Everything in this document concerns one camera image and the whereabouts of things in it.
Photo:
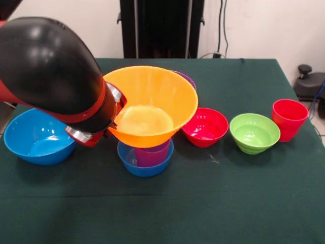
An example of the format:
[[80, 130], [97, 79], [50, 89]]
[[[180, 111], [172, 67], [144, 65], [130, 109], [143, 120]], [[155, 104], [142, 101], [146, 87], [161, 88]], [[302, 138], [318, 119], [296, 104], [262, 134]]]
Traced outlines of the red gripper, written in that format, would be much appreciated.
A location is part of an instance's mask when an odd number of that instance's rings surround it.
[[105, 101], [92, 117], [85, 122], [91, 127], [90, 131], [73, 128], [73, 139], [85, 146], [94, 147], [102, 137], [108, 137], [108, 129], [117, 128], [114, 119], [127, 103], [121, 92], [107, 92]]

